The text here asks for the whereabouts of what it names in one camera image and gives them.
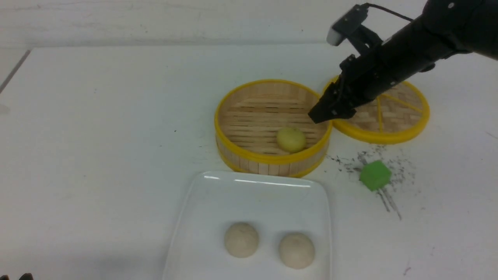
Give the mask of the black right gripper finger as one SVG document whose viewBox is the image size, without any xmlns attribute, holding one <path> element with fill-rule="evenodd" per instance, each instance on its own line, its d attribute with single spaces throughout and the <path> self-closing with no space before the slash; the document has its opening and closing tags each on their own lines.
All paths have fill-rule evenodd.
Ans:
<svg viewBox="0 0 498 280">
<path fill-rule="evenodd" d="M 329 102 L 329 119 L 350 119 L 356 113 L 355 101 L 349 97 L 334 97 Z"/>
</svg>

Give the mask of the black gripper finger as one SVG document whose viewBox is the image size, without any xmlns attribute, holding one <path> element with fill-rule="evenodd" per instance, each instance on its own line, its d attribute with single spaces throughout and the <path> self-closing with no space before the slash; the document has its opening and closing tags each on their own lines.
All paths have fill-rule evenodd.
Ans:
<svg viewBox="0 0 498 280">
<path fill-rule="evenodd" d="M 337 80 L 327 87 L 322 97 L 308 113 L 313 123 L 319 124 L 344 116 L 344 109 L 342 108 L 343 91 L 343 80 Z"/>
</svg>

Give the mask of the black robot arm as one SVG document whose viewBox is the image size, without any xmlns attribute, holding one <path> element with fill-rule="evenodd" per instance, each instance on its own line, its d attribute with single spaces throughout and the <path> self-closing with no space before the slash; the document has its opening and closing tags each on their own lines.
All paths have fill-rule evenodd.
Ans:
<svg viewBox="0 0 498 280">
<path fill-rule="evenodd" d="M 359 56 L 340 64 L 337 81 L 326 87 L 309 111 L 314 123 L 350 119 L 356 108 L 407 78 L 434 69 L 437 61 L 456 54 L 498 56 L 496 0 L 429 0 L 422 14 L 386 40 L 363 25 L 374 4 L 355 5 L 330 28 L 327 42 L 348 40 Z"/>
</svg>

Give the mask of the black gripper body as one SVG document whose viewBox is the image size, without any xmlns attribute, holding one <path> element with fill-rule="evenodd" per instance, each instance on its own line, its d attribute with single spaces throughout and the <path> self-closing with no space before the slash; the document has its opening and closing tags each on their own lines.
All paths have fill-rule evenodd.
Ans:
<svg viewBox="0 0 498 280">
<path fill-rule="evenodd" d="M 359 107 L 413 75 L 413 51 L 404 46 L 377 46 L 340 64 L 338 107 Z"/>
</svg>

